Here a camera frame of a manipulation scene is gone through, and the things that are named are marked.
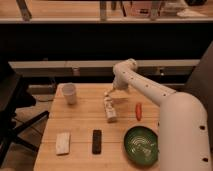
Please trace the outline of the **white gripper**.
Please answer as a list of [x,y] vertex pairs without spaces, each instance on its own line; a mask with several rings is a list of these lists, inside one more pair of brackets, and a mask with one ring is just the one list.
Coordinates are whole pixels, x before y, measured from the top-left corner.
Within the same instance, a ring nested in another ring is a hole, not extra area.
[[113,88],[105,92],[105,96],[109,96],[112,92],[116,90],[127,90],[128,89],[128,84],[123,81],[119,77],[115,77],[113,80]]

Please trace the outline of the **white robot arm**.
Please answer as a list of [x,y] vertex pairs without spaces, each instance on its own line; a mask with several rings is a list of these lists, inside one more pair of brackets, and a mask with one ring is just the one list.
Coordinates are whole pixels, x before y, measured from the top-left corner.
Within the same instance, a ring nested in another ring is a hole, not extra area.
[[113,89],[131,85],[159,107],[159,171],[212,171],[208,115],[200,100],[152,81],[128,59],[113,66]]

